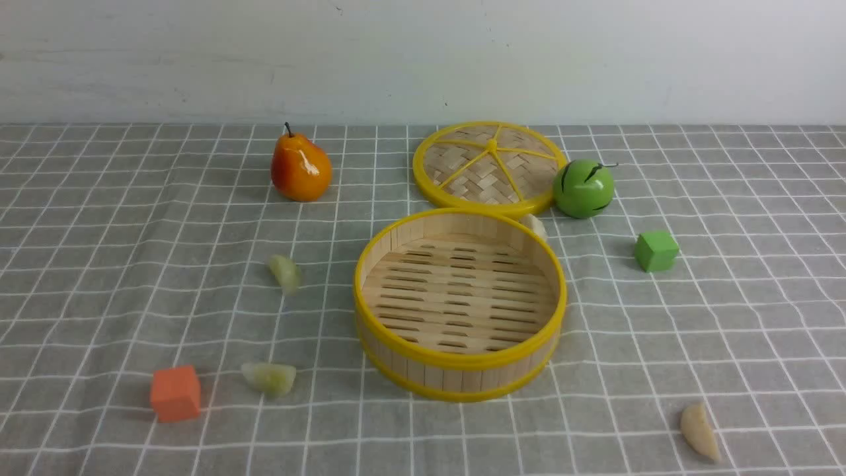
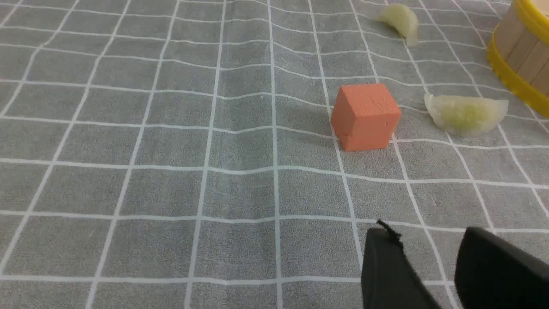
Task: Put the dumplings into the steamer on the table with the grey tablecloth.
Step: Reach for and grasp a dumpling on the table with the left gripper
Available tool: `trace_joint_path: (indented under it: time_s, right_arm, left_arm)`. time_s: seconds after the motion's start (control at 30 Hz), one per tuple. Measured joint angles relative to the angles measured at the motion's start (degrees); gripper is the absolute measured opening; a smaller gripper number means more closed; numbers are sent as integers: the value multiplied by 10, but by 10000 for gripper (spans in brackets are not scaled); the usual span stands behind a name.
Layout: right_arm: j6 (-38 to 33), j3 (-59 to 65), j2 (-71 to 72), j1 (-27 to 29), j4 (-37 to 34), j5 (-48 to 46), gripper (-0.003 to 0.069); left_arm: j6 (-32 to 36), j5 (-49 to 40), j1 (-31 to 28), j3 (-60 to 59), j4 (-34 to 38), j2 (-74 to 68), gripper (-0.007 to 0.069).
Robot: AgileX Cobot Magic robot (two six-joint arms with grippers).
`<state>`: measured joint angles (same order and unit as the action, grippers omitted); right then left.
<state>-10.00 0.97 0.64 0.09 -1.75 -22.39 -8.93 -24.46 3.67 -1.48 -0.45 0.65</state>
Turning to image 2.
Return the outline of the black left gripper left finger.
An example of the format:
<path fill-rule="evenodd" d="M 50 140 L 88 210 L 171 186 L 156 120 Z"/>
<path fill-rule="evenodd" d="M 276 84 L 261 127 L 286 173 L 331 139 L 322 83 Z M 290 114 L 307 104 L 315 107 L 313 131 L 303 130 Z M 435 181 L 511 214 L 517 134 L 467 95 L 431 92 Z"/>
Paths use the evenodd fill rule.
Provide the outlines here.
<path fill-rule="evenodd" d="M 365 309 L 439 309 L 410 264 L 401 234 L 386 222 L 365 237 L 361 290 Z"/>

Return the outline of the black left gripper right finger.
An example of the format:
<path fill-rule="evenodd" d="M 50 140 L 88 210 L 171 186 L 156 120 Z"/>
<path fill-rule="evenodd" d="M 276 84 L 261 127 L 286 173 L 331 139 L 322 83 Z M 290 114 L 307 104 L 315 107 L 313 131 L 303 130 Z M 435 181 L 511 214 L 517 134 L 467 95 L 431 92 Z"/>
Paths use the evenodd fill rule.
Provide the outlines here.
<path fill-rule="evenodd" d="M 549 266 L 480 227 L 468 227 L 454 276 L 465 309 L 546 309 Z"/>

